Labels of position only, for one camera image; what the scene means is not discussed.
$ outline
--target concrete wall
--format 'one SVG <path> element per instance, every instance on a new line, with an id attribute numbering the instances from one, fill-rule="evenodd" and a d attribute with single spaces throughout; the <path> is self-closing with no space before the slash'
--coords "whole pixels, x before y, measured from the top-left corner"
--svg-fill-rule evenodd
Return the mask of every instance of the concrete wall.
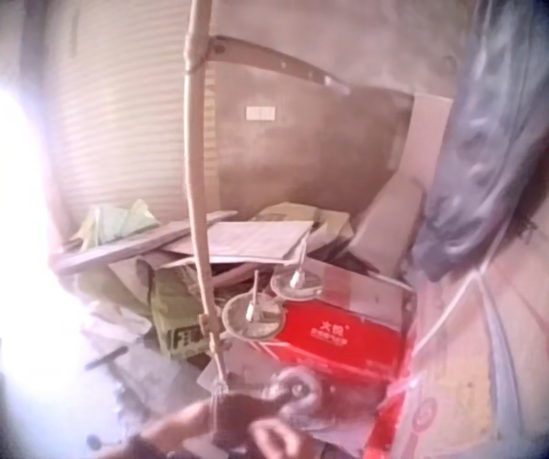
<path id="1" fill-rule="evenodd" d="M 472 1 L 219 0 L 216 31 L 276 48 L 355 85 L 344 97 L 216 64 L 223 208 L 280 201 L 360 211 L 395 168 L 412 94 L 452 97 Z M 276 107 L 247 121 L 247 105 Z"/>

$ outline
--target metal rolling shutter door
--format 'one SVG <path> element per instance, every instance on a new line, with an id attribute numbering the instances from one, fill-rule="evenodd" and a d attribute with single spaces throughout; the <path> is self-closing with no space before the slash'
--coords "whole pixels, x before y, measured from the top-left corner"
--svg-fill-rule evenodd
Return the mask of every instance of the metal rolling shutter door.
<path id="1" fill-rule="evenodd" d="M 48 12 L 49 145 L 76 223 L 91 205 L 142 198 L 187 215 L 183 50 L 189 0 L 58 0 Z M 214 73 L 205 94 L 209 210 L 219 208 Z"/>

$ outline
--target trash pile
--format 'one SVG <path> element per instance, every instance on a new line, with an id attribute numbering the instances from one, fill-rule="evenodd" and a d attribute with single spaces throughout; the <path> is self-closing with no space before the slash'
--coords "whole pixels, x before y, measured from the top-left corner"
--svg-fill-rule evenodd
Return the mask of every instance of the trash pile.
<path id="1" fill-rule="evenodd" d="M 402 363 L 414 294 L 400 278 L 423 194 L 395 174 L 353 226 L 348 213 L 295 203 L 244 222 L 208 215 L 230 389 L 302 381 L 312 402 L 288 421 L 361 456 Z M 161 225 L 143 201 L 100 206 L 66 248 L 51 268 L 96 300 L 91 333 L 134 342 L 153 327 L 171 359 L 208 351 L 189 222 Z M 216 390 L 213 361 L 198 383 Z"/>

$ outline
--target red cardboard box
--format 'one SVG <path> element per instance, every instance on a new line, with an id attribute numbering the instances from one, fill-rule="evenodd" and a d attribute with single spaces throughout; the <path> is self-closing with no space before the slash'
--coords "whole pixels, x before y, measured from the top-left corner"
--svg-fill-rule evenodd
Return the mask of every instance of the red cardboard box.
<path id="1" fill-rule="evenodd" d="M 283 330 L 255 345 L 279 361 L 300 364 L 339 380 L 382 383 L 395 378 L 399 332 L 319 300 L 285 303 Z"/>

